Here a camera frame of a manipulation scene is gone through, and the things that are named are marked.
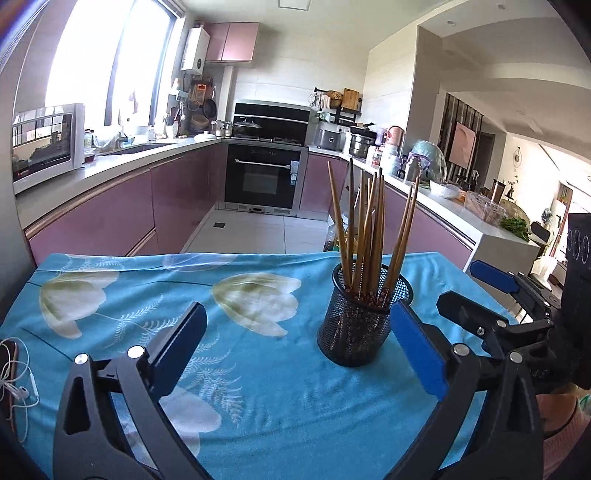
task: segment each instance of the plastic container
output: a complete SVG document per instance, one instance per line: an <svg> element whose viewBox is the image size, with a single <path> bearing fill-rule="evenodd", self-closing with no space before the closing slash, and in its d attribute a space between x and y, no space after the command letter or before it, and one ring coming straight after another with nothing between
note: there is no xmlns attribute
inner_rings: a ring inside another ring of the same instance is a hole
<svg viewBox="0 0 591 480"><path fill-rule="evenodd" d="M460 196L460 187L457 185L446 184L442 185L437 183L436 181L429 181L429 185L431 186L431 192L438 197L442 197L448 200L457 199Z"/></svg>
<svg viewBox="0 0 591 480"><path fill-rule="evenodd" d="M490 225L498 226L499 222L506 217L503 207L476 192L466 192L464 208Z"/></svg>

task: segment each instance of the oven window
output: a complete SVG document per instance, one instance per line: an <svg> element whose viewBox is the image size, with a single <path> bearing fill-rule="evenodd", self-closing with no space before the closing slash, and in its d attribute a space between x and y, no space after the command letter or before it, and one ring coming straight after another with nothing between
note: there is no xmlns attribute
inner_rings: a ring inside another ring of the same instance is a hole
<svg viewBox="0 0 591 480"><path fill-rule="evenodd" d="M56 115L12 127L12 179L70 161L72 115Z"/></svg>
<svg viewBox="0 0 591 480"><path fill-rule="evenodd" d="M249 165L244 171L242 190L251 193L277 194L278 174L269 172L269 167Z"/></svg>

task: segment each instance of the kitchen sink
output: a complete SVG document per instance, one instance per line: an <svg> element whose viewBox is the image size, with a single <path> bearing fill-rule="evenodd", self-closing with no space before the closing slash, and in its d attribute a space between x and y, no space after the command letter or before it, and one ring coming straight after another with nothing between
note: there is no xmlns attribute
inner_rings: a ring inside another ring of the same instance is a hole
<svg viewBox="0 0 591 480"><path fill-rule="evenodd" d="M99 157L106 157L108 155L130 155L132 153L146 152L155 148L166 147L167 145L174 145L174 143L145 143L141 145L132 145L131 147L123 147L113 152L101 153Z"/></svg>

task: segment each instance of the oven handle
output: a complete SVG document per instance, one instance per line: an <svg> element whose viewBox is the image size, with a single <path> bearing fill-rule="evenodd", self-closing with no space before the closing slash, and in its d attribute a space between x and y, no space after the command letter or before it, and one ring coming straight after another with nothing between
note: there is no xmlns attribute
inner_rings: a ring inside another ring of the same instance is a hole
<svg viewBox="0 0 591 480"><path fill-rule="evenodd" d="M273 163L259 163L256 161L242 161L242 160L238 160L235 159L234 160L235 163L241 163L244 165L261 165L263 167L275 167L275 168L285 168L286 170L291 170L291 166L290 165L275 165Z"/></svg>

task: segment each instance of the pink cabinet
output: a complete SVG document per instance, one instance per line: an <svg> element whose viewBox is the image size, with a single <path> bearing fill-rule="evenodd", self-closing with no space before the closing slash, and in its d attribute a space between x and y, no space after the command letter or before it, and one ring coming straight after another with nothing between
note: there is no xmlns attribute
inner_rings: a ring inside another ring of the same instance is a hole
<svg viewBox="0 0 591 480"><path fill-rule="evenodd" d="M211 36L205 59L212 62L249 62L254 58L258 23L217 23L206 25Z"/></svg>
<svg viewBox="0 0 591 480"><path fill-rule="evenodd" d="M177 254L213 206L208 148L151 169L154 222L161 254Z"/></svg>
<svg viewBox="0 0 591 480"><path fill-rule="evenodd" d="M158 246L158 236L156 230L152 230L146 238L143 239L139 248L131 255L132 257L145 257L147 255L160 254L160 247Z"/></svg>
<svg viewBox="0 0 591 480"><path fill-rule="evenodd" d="M300 210L306 212L329 213L332 209L330 178L327 161L332 165L337 194L341 195L347 175L347 162L340 157L310 154L301 193Z"/></svg>
<svg viewBox="0 0 591 480"><path fill-rule="evenodd" d="M384 255L390 255L398 238L406 197L388 186L385 188L384 195L386 206ZM417 205L413 227L408 237L407 252L439 252L463 270L472 254L472 248L467 247L440 220L428 215Z"/></svg>
<svg viewBox="0 0 591 480"><path fill-rule="evenodd" d="M123 257L154 229L149 171L90 198L30 239L37 265L52 253Z"/></svg>
<svg viewBox="0 0 591 480"><path fill-rule="evenodd" d="M223 49L228 37L229 23L212 23L205 25L209 33L209 47L207 48L206 61L222 61Z"/></svg>

